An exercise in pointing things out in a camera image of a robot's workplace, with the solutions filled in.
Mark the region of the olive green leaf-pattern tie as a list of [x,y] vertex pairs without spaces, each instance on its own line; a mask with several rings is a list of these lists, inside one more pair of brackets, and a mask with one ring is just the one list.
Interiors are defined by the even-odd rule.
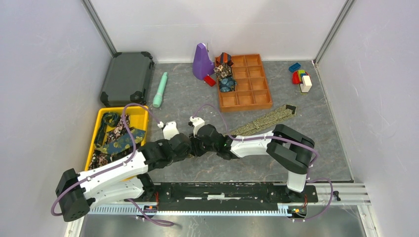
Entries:
[[297,107],[294,105],[282,105],[279,108],[233,130],[231,135],[250,136],[255,135],[265,129],[282,123],[296,115]]

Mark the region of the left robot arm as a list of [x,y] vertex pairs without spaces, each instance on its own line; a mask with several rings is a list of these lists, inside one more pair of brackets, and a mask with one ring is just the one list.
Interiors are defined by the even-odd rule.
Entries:
[[96,169],[77,173],[63,172],[51,207],[54,216],[65,222],[75,221],[102,204],[129,198],[150,201],[155,187],[142,183],[140,175],[185,160],[192,152],[189,137],[179,133],[168,139],[147,142],[130,155]]

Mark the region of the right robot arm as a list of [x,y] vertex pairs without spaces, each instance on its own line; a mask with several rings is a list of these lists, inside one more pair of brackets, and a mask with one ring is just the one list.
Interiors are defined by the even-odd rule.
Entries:
[[207,152],[231,160],[248,156],[270,156],[288,171],[286,197],[299,201],[305,196],[305,184],[312,160],[318,152],[315,142],[284,125],[278,124],[272,131],[251,136],[223,135],[206,124],[189,135],[192,154],[200,157]]

